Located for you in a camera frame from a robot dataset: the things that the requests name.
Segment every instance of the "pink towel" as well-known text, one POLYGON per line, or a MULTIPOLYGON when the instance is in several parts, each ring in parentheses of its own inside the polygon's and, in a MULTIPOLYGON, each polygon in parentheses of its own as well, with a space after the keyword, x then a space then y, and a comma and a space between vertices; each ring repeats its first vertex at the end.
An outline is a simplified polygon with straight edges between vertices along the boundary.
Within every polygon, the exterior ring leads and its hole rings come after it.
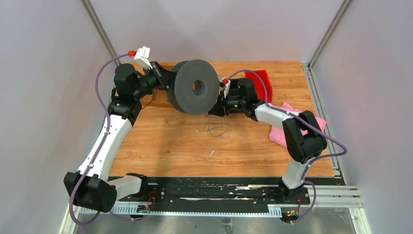
MULTIPOLYGON (((287 102, 284 102, 282 104, 281 108, 283 108, 284 110, 288 110, 288 111, 301 112, 299 109, 294 109, 287 102)), ((317 123, 319 123, 320 129, 322 131, 324 131, 326 121, 322 118, 319 118, 319 117, 316 117, 316 120, 317 120, 317 123)), ((307 133, 307 131, 301 131, 301 132, 302 132, 303 135, 305 135, 307 133)), ((277 127, 271 126, 271 132, 270 132, 270 136, 268 138, 270 139, 270 141, 273 141, 273 142, 287 148, 287 142, 285 142, 285 136, 284 136, 284 131, 283 130, 281 130, 277 127)))

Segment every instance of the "cable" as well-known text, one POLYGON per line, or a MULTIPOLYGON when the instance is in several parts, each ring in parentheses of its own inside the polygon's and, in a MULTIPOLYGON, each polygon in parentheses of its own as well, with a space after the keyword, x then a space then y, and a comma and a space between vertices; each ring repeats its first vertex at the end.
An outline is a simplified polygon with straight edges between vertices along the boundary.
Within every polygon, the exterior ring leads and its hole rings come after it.
MULTIPOLYGON (((275 107, 275 106, 271 106, 271 105, 268 103, 268 93, 267 93, 267 89, 266 89, 265 83, 264 83, 263 79, 261 79, 261 77, 260 77, 256 72, 254 72, 254 71, 252 71, 252 70, 248 70, 248 69, 242 69, 242 70, 239 70, 239 71, 235 72, 234 74, 230 75, 227 79, 230 80, 231 78, 233 78, 236 74, 238 74, 238 73, 240 73, 240 72, 251 72, 251 73, 253 73, 253 74, 260 80, 261 84, 263 85, 264 92, 265 92, 265 104, 266 104, 269 108, 271 108, 271 109, 273 109, 273 110, 276 110, 276 111, 281 111, 281 112, 283 112, 283 113, 286 113, 286 114, 288 114, 288 115, 290 115, 290 116, 298 119, 298 120, 299 120, 301 123, 303 123, 305 126, 307 126, 308 128, 310 128, 311 130, 315 131, 316 133, 322 135, 323 137, 329 139, 331 142, 335 143, 336 145, 338 145, 339 147, 341 147, 341 148, 343 149, 343 152, 341 152, 341 153, 327 154, 327 155, 323 155, 323 156, 316 157, 316 158, 314 158, 313 160, 311 160, 311 161, 308 163, 308 166, 307 166, 307 167, 304 169, 304 171, 302 172, 302 174, 301 174, 301 180, 304 180, 305 175, 307 174, 308 169, 310 168, 311 164, 313 164, 315 161, 320 160, 320 159, 323 159, 323 158, 326 158, 326 157, 342 156, 342 155, 345 155, 345 154, 347 153, 347 148, 346 148, 343 144, 341 144, 339 141, 337 141, 336 139, 332 138, 331 136, 325 134, 324 132, 318 130, 316 127, 312 126, 311 124, 307 123, 304 119, 302 119, 302 118, 300 118, 299 116, 297 116, 297 115, 295 115, 295 114, 293 114, 293 113, 291 113, 291 112, 289 112, 289 111, 286 111, 286 110, 284 110, 284 109, 281 109, 281 108, 278 108, 278 107, 275 107)), ((301 217, 299 217, 299 218, 296 219, 295 221, 291 221, 291 224, 296 223, 296 222, 302 220, 302 219, 313 209, 314 204, 316 203, 317 195, 316 195, 316 187, 315 187, 315 185, 314 185, 312 182, 306 181, 306 180, 304 180, 304 183, 313 186, 313 190, 314 190, 313 202, 311 203, 311 206, 310 206, 310 208, 308 209, 308 211, 305 212, 301 217)))
POLYGON ((142 219, 146 218, 146 216, 141 217, 141 218, 124 218, 124 217, 118 216, 117 214, 113 213, 112 211, 109 211, 109 213, 111 213, 111 215, 113 215, 114 217, 116 217, 117 219, 122 220, 122 221, 139 221, 139 220, 142 220, 142 219))
POLYGON ((148 195, 149 195, 148 203, 150 203, 150 201, 152 200, 152 195, 150 195, 150 193, 148 195))
POLYGON ((294 221, 290 221, 291 224, 294 224, 294 223, 302 220, 304 217, 306 217, 308 215, 308 213, 310 213, 310 211, 313 209, 313 207, 316 203, 316 198, 317 198, 316 186, 312 182, 306 181, 306 180, 304 181, 304 184, 309 184, 309 185, 313 186, 313 190, 314 190, 313 202, 311 202, 310 208, 308 208, 308 210, 303 215, 301 215, 299 218, 297 218, 294 221))
POLYGON ((150 194, 152 194, 152 193, 155 194, 155 196, 153 196, 153 202, 152 202, 152 205, 153 205, 153 204, 155 204, 155 201, 156 201, 156 192, 155 192, 155 191, 151 191, 150 194))
POLYGON ((94 161, 96 160, 97 155, 99 154, 100 149, 102 148, 103 144, 105 143, 106 137, 108 136, 108 132, 109 132, 109 129, 110 129, 110 127, 111 127, 111 118, 110 118, 108 109, 106 108, 106 104, 103 102, 102 97, 101 97, 100 94, 99 94, 99 88, 98 88, 99 77, 100 77, 100 74, 102 73, 103 69, 104 69, 108 64, 110 64, 111 62, 113 62, 113 61, 115 61, 115 60, 117 60, 117 59, 119 59, 119 58, 122 58, 122 57, 125 57, 125 56, 128 56, 128 55, 129 55, 129 54, 122 54, 122 55, 119 55, 119 56, 117 56, 117 57, 115 57, 115 58, 107 61, 107 62, 100 68, 99 72, 98 72, 97 75, 96 75, 96 80, 95 80, 95 82, 94 82, 94 90, 95 90, 95 92, 96 92, 96 96, 97 96, 97 99, 99 100, 100 105, 102 106, 103 110, 105 111, 107 125, 106 125, 106 132, 105 132, 105 134, 103 135, 103 138, 102 138, 101 142, 99 143, 99 145, 98 145, 95 153, 93 154, 93 157, 92 157, 89 165, 86 167, 86 170, 83 172, 82 176, 80 177, 80 179, 79 179, 79 180, 77 181, 77 183, 75 184, 75 187, 73 188, 73 191, 72 191, 72 193, 71 193, 71 195, 70 195, 70 199, 69 199, 69 214, 70 214, 70 217, 72 218, 73 222, 75 222, 75 223, 76 223, 77 225, 79 225, 79 226, 88 225, 88 224, 92 223, 92 222, 97 218, 97 216, 100 214, 100 212, 97 212, 97 213, 95 214, 95 216, 94 216, 91 220, 89 220, 89 221, 87 221, 87 222, 81 222, 81 221, 79 221, 79 220, 76 218, 75 213, 73 212, 73 201, 75 200, 75 195, 76 195, 76 193, 77 193, 77 190, 79 189, 80 184, 81 184, 82 181, 85 179, 86 175, 88 174, 89 170, 91 169, 90 165, 93 164, 94 161))
POLYGON ((204 132, 209 132, 209 134, 211 134, 211 136, 213 136, 213 137, 219 137, 219 136, 222 136, 224 133, 226 133, 226 131, 228 130, 228 122, 226 121, 225 117, 221 117, 221 125, 220 126, 213 127, 213 128, 210 128, 210 126, 209 126, 209 123, 211 122, 211 119, 212 119, 211 118, 212 115, 206 115, 205 118, 206 117, 208 117, 208 122, 206 122, 206 124, 204 125, 204 128, 203 128, 204 132), (224 130, 224 132, 220 133, 218 135, 212 134, 211 130, 216 129, 216 128, 223 128, 224 127, 222 119, 225 120, 225 130, 224 130))
POLYGON ((298 207, 292 210, 292 211, 294 211, 294 212, 298 212, 298 210, 300 209, 300 206, 301 206, 301 198, 300 198, 300 196, 297 196, 297 198, 298 198, 299 203, 298 203, 298 207))
POLYGON ((155 92, 152 91, 150 94, 152 94, 152 99, 150 100, 150 102, 148 104, 146 104, 144 107, 142 107, 141 110, 143 110, 145 107, 149 106, 149 104, 151 104, 155 100, 155 92))

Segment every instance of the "gray wall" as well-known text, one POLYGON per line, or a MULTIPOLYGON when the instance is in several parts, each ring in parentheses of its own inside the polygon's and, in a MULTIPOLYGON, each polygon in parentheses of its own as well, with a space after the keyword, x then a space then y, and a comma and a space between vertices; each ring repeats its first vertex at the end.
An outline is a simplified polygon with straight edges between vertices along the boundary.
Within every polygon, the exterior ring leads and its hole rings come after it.
POLYGON ((413 233, 413 1, 355 0, 314 71, 375 234, 413 233))
POLYGON ((0 233, 55 234, 63 178, 103 120, 94 77, 109 55, 77 0, 3 1, 0 22, 0 233))
POLYGON ((309 61, 342 0, 91 0, 117 53, 309 61))

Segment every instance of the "black wire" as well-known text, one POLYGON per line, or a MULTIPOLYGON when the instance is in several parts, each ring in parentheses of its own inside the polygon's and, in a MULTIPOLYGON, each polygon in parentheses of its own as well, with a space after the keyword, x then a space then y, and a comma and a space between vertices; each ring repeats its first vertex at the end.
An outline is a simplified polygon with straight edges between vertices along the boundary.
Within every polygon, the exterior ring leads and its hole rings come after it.
POLYGON ((149 106, 149 104, 151 104, 155 100, 155 93, 153 91, 151 92, 151 95, 152 95, 152 100, 150 100, 150 102, 148 104, 146 104, 144 107, 142 107, 141 110, 143 110, 145 107, 149 106))
POLYGON ((204 129, 203 129, 204 132, 209 132, 209 134, 211 134, 211 136, 213 136, 213 137, 219 137, 219 136, 222 136, 224 133, 226 133, 226 131, 228 129, 228 122, 226 121, 225 117, 221 117, 221 125, 220 126, 213 127, 213 128, 209 127, 209 123, 211 122, 212 115, 207 115, 207 116, 205 116, 205 118, 206 117, 208 117, 208 122, 206 122, 206 124, 204 125, 204 129), (218 135, 212 134, 211 130, 216 129, 216 128, 223 128, 224 127, 224 123, 223 123, 222 119, 225 120, 225 130, 224 130, 224 132, 221 133, 221 134, 218 134, 218 135))
POLYGON ((298 211, 299 211, 299 209, 300 209, 300 206, 301 206, 301 204, 302 204, 302 200, 301 200, 301 197, 300 197, 300 196, 297 196, 297 198, 298 198, 298 200, 299 200, 299 203, 298 203, 298 207, 296 208, 296 212, 298 213, 298 211))

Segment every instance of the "wooden table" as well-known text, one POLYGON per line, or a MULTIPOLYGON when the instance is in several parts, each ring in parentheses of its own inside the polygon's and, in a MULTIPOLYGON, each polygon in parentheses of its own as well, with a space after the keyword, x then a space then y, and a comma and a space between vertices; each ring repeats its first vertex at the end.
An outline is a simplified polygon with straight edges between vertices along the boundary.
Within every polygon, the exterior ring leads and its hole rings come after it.
MULTIPOLYGON (((175 62, 160 63, 170 69, 175 62)), ((273 87, 272 104, 284 101, 301 110, 314 106, 300 62, 253 61, 211 62, 219 77, 228 77, 241 69, 267 70, 273 87)), ((287 149, 268 140, 271 126, 250 120, 244 114, 226 118, 227 131, 214 137, 203 128, 205 116, 183 114, 168 103, 164 91, 141 111, 116 155, 110 175, 134 172, 146 176, 282 176, 290 156, 287 149)), ((142 99, 148 104, 151 96, 142 99)), ((213 117, 210 127, 221 125, 213 117)), ((225 129, 211 130, 215 135, 225 129)), ((310 168, 309 176, 333 176, 329 159, 310 168)))

